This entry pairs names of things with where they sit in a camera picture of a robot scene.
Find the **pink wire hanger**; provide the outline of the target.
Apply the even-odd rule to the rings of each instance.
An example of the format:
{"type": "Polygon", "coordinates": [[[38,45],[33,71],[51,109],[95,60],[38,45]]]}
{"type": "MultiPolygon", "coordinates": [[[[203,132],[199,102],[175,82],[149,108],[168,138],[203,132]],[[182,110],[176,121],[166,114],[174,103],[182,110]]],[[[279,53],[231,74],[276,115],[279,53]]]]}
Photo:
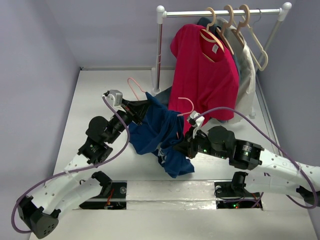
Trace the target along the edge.
{"type": "Polygon", "coordinates": [[[142,125],[129,125],[130,143],[133,146],[159,144],[165,141],[180,142],[183,133],[183,116],[189,115],[194,110],[193,102],[186,97],[179,97],[179,100],[186,100],[191,104],[191,109],[185,113],[170,111],[164,105],[159,103],[148,92],[140,89],[145,93],[147,100],[151,102],[142,125]]]}

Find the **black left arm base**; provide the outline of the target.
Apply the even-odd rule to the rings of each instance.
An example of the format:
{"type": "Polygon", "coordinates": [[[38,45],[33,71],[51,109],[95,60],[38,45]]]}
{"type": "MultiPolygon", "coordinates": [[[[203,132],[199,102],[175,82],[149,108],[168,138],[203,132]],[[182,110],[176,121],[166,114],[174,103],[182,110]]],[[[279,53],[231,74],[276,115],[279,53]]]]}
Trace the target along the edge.
{"type": "Polygon", "coordinates": [[[102,171],[91,176],[100,183],[100,193],[82,204],[82,210],[125,210],[127,208],[127,181],[113,181],[102,171]]]}

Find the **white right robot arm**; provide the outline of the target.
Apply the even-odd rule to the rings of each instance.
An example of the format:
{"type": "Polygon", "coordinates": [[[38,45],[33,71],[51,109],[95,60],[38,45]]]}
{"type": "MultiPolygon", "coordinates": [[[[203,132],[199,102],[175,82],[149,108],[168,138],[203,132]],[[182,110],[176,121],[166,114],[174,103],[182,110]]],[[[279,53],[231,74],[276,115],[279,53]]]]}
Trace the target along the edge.
{"type": "Polygon", "coordinates": [[[194,128],[182,142],[173,147],[193,159],[198,153],[228,160],[237,169],[232,180],[216,189],[216,196],[244,198],[251,193],[274,193],[320,205],[320,168],[292,163],[259,144],[237,139],[223,126],[215,126],[207,133],[194,128]]]}

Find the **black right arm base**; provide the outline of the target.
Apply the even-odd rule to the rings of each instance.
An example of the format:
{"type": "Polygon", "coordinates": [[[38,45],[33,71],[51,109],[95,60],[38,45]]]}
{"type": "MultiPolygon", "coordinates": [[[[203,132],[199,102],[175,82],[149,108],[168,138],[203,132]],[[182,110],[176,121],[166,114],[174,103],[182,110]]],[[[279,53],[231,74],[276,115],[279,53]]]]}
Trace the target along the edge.
{"type": "Polygon", "coordinates": [[[214,183],[217,209],[263,209],[262,194],[245,189],[248,175],[246,172],[238,171],[231,180],[214,183]]]}

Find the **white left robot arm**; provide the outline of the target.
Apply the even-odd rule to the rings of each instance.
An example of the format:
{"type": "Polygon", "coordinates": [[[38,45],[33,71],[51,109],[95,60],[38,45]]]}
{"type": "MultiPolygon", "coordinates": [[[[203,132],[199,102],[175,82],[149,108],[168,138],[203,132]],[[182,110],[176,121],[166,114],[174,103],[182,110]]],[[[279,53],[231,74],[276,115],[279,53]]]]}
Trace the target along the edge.
{"type": "Polygon", "coordinates": [[[110,147],[129,124],[141,125],[151,102],[149,100],[121,100],[119,110],[110,120],[102,116],[92,118],[85,132],[85,143],[64,170],[42,180],[27,190],[13,210],[38,239],[43,239],[58,226],[62,216],[86,200],[104,198],[112,190],[113,181],[97,168],[110,162],[110,147]]]}

